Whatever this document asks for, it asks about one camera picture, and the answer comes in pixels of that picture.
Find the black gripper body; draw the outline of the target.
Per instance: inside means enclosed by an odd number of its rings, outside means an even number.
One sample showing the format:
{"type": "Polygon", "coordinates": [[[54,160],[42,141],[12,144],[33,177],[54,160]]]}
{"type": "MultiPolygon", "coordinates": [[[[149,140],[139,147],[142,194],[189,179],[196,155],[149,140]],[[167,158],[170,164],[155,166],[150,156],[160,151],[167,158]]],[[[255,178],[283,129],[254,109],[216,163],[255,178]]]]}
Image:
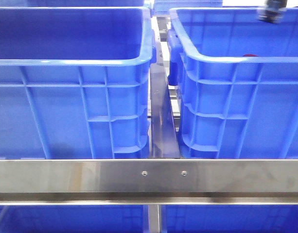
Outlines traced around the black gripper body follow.
{"type": "Polygon", "coordinates": [[[266,23],[279,23],[286,11],[288,0],[266,0],[264,6],[257,9],[257,19],[266,23]]]}

